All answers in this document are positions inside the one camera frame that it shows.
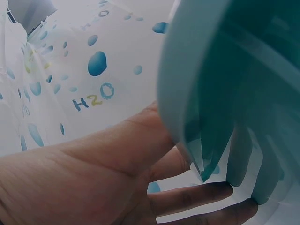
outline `blue dot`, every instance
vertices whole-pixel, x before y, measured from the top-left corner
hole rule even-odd
[[[94,45],[97,42],[97,40],[98,40],[98,35],[91,36],[88,40],[88,45],[89,46]]]
[[[65,129],[64,126],[60,123],[60,131],[62,135],[65,135]]]
[[[26,146],[25,138],[23,135],[21,136],[21,148],[22,148],[22,151],[27,151],[27,146]]]
[[[220,166],[217,165],[214,172],[212,174],[220,174]]]
[[[30,97],[29,97],[29,94],[28,94],[28,91],[27,91],[26,87],[24,87],[24,94],[25,94],[26,98],[28,99],[28,101],[30,102]]]
[[[67,41],[62,45],[62,48],[66,48],[68,45]]]
[[[57,94],[57,92],[60,91],[60,88],[61,88],[61,85],[60,85],[60,84],[56,84],[56,85],[54,86],[54,93]]]
[[[44,143],[43,143],[43,140],[41,138],[41,135],[38,132],[37,126],[30,123],[30,124],[28,124],[28,130],[29,130],[29,133],[30,133],[31,137],[38,144],[38,146],[43,147]]]
[[[65,80],[69,79],[69,76],[68,76],[68,75],[63,75],[63,76],[61,76],[60,79],[61,79],[62,81],[65,81]]]
[[[157,182],[152,182],[148,185],[147,193],[157,193],[160,192],[160,187]]]
[[[7,75],[11,78],[11,79],[15,79],[15,75],[14,75],[14,72],[10,69],[10,68],[6,68],[6,71],[7,71]]]
[[[48,48],[46,48],[45,50],[43,50],[41,54],[42,54],[42,55],[46,55],[46,54],[52,52],[53,49],[54,49],[53,46],[49,46]]]
[[[41,35],[40,40],[45,39],[45,38],[47,37],[47,35],[48,35],[48,32],[45,31],[45,32]]]
[[[110,90],[110,95],[107,95],[107,91],[105,91],[105,89],[109,89]],[[100,87],[100,94],[101,97],[105,100],[109,100],[114,96],[114,87],[110,84],[110,83],[104,83],[101,85]]]
[[[142,66],[136,66],[136,67],[133,69],[133,72],[134,72],[134,74],[136,74],[136,75],[141,74],[142,71],[143,71],[143,67],[142,67]]]
[[[102,11],[102,12],[99,13],[99,17],[105,17],[105,16],[107,16],[108,14],[109,14],[109,11],[104,10],[104,11]]]
[[[75,92],[75,91],[77,91],[77,88],[76,87],[69,88],[69,91],[70,92]]]
[[[99,76],[107,69],[106,55],[104,52],[95,53],[89,61],[88,71],[91,76]]]
[[[31,92],[35,96],[39,96],[41,94],[41,92],[42,92],[42,87],[41,87],[41,83],[40,82],[30,83],[29,87],[30,87]]]
[[[47,82],[47,83],[51,83],[51,81],[52,81],[52,78],[53,78],[53,76],[52,76],[52,75],[48,76],[48,78],[46,79],[46,82]]]
[[[167,22],[158,22],[157,24],[154,25],[152,30],[158,34],[165,34],[166,30],[168,28],[168,25],[169,24]]]

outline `teal lid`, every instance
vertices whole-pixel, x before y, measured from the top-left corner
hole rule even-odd
[[[177,1],[161,57],[159,112],[177,146],[203,182],[226,160],[223,179],[235,187],[259,152],[259,204],[283,180],[300,183],[299,6]]]

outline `white shower curtain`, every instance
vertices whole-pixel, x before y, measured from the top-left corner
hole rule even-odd
[[[158,62],[173,3],[73,3],[49,16],[27,39],[24,28],[9,21],[7,1],[0,0],[0,156],[105,129],[154,101]],[[218,181],[219,173],[216,171],[212,180]],[[149,191],[196,184],[200,184],[197,177],[186,172],[150,184]],[[161,217],[158,222],[233,203],[228,198]],[[266,214],[267,206],[263,207],[248,225],[269,219],[272,213]],[[283,225],[278,218],[291,212],[282,208],[268,225]]]

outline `hand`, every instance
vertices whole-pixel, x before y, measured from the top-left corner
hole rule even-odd
[[[0,158],[5,225],[156,225],[156,217],[229,197],[226,183],[147,194],[148,183],[189,169],[151,105],[87,137]],[[253,200],[165,225],[241,225]]]

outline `blue letter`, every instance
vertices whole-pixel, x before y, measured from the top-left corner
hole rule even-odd
[[[81,97],[80,98],[80,100],[81,100],[81,103],[77,103],[75,100],[73,100],[73,104],[75,105],[75,107],[76,107],[76,109],[78,110],[78,111],[80,111],[81,110],[81,108],[79,107],[80,105],[83,105],[84,107],[86,107],[86,108],[88,108],[89,106],[86,104],[86,102],[84,101],[84,99]]]
[[[110,95],[106,95],[105,94],[104,87],[107,87],[107,88],[110,89],[110,91],[111,91]],[[100,94],[101,94],[102,98],[105,99],[105,100],[111,99],[112,96],[114,95],[114,88],[113,88],[113,86],[110,83],[104,83],[104,84],[102,84],[102,86],[100,88]]]

